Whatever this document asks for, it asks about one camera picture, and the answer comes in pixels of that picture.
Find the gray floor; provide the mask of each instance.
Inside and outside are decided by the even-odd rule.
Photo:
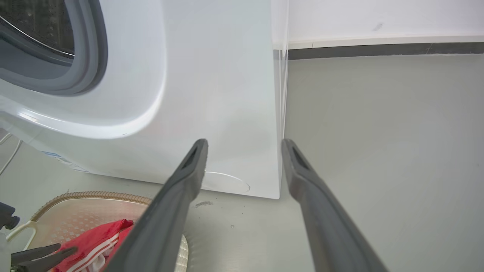
[[[286,136],[388,269],[484,271],[484,57],[289,65]]]
[[[390,271],[484,270],[483,61],[395,56],[289,64],[286,137]],[[15,144],[10,138],[0,146],[0,163]],[[0,186],[0,201],[15,206],[23,221],[66,192],[153,197],[160,188],[75,172],[28,145]],[[202,201],[213,205],[195,208]],[[203,191],[185,234],[190,271],[314,269],[302,215],[285,182],[280,200]]]

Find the label sticker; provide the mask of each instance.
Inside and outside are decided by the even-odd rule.
[[[47,152],[47,151],[42,151],[45,155],[51,157],[51,158],[54,158],[58,161],[60,161],[61,163],[67,165],[68,167],[76,170],[76,171],[80,171],[80,172],[86,172],[86,173],[89,173],[89,171],[81,168],[80,166],[70,162],[69,160],[66,160],[64,159],[62,156],[60,156],[59,154],[55,154],[55,153],[52,153],[52,152]]]

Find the white wall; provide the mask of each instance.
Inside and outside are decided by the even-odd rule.
[[[326,40],[356,39],[356,45],[368,38],[474,35],[484,36],[482,0],[290,1],[289,41],[306,42],[303,47]]]

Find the baseboard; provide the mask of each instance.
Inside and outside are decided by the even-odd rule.
[[[483,54],[484,42],[378,44],[289,50],[289,60],[363,56]]]
[[[482,35],[448,36],[387,36],[387,37],[348,37],[316,39],[311,41],[290,41],[289,50],[319,47],[340,47],[354,45],[395,45],[395,44],[436,44],[436,43],[484,43]]]

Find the laundry basket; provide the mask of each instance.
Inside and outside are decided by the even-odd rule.
[[[67,193],[41,207],[25,224],[15,228],[7,237],[11,241],[27,228],[33,234],[25,250],[64,243],[83,232],[120,219],[136,220],[143,214],[151,199],[112,192]],[[181,237],[175,272],[184,272],[188,262],[188,243]]]

